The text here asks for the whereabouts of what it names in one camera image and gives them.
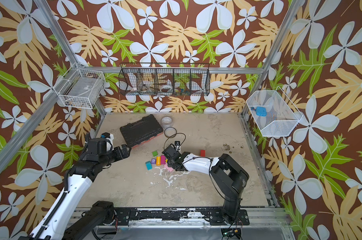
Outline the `teal wood block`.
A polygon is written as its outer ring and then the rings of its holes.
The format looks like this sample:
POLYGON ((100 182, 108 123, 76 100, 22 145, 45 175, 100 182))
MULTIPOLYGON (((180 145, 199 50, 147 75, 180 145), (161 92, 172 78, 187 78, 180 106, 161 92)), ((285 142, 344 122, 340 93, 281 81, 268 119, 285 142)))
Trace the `teal wood block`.
POLYGON ((146 166, 147 170, 151 170, 151 169, 152 169, 152 164, 151 164, 150 161, 146 162, 146 163, 145 163, 145 166, 146 166))

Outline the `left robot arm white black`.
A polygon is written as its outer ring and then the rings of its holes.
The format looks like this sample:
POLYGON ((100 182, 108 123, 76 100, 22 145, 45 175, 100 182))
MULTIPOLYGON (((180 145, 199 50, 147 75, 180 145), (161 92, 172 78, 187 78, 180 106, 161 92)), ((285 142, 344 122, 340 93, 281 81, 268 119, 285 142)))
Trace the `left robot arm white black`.
POLYGON ((64 188, 47 215, 27 236, 26 240, 82 240, 102 223, 114 223, 112 202, 98 201, 77 222, 69 226, 78 203, 93 184, 95 178, 111 164, 127 159, 131 147, 126 144, 114 147, 112 135, 104 133, 100 138, 86 142, 79 160, 64 176, 64 188))

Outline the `orange wood block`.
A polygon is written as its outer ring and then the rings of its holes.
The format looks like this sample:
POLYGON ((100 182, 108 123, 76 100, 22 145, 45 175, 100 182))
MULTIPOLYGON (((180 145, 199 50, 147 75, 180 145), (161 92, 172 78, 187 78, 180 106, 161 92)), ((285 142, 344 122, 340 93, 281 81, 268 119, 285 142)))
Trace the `orange wood block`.
POLYGON ((161 158, 160 157, 156 157, 156 165, 157 166, 161 165, 161 158))

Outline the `blue object in basket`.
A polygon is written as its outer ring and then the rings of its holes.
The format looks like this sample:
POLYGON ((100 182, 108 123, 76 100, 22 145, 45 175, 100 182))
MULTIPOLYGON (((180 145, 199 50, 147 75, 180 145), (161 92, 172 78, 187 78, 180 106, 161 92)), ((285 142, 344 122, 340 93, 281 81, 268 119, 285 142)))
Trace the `blue object in basket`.
POLYGON ((259 117, 267 116, 267 110, 264 107, 251 107, 251 111, 259 117))

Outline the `magenta wood block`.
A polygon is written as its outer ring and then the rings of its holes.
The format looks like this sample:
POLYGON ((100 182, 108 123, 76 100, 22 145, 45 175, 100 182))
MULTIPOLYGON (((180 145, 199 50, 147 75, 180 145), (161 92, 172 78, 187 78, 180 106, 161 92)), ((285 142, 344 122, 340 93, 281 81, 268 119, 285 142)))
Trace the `magenta wood block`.
POLYGON ((160 156, 160 164, 165 165, 166 164, 166 157, 164 155, 160 156))

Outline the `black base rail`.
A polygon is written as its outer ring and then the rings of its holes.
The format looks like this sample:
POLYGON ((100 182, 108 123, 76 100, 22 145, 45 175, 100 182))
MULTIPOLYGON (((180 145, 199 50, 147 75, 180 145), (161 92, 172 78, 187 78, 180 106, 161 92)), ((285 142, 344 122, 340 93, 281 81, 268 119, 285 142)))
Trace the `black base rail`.
POLYGON ((198 220, 213 226, 230 224, 250 225, 248 213, 239 209, 232 221, 224 215, 221 207, 200 208, 114 208, 115 219, 119 226, 130 226, 134 221, 159 220, 185 223, 198 220))

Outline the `black plastic tool case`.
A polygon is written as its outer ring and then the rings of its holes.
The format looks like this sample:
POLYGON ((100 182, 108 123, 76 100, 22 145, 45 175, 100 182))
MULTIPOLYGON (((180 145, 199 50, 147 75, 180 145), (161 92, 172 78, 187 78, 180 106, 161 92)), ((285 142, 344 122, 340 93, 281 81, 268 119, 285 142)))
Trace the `black plastic tool case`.
POLYGON ((126 145, 134 148, 163 134, 164 130, 154 115, 148 115, 139 121, 120 127, 120 132, 126 145))

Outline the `pink wood block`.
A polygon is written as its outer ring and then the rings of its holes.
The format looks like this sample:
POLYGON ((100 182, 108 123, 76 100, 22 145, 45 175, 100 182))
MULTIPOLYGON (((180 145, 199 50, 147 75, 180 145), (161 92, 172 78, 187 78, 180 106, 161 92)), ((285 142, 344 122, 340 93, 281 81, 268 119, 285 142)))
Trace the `pink wood block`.
POLYGON ((170 166, 168 166, 167 163, 164 165, 164 167, 165 167, 169 172, 173 172, 173 171, 174 171, 174 169, 171 168, 170 166))

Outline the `white tape roll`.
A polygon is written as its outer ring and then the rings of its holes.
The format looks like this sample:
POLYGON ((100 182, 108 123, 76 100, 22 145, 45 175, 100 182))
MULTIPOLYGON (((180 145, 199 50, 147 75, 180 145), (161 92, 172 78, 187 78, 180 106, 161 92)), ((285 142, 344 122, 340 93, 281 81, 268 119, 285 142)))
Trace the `white tape roll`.
POLYGON ((159 91, 162 93, 172 93, 173 87, 172 87, 172 85, 162 85, 159 88, 159 91))

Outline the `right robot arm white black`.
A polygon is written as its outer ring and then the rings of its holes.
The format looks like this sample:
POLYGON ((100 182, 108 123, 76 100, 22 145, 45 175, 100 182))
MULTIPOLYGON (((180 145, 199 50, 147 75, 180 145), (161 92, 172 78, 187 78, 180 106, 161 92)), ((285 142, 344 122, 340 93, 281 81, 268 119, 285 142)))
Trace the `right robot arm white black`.
POLYGON ((167 164, 175 171, 199 172, 209 175, 216 191, 224 199, 221 215, 224 222, 232 224, 238 217, 242 195, 249 174, 228 154, 220 157, 197 156, 180 152, 180 146, 169 145, 162 151, 167 164))

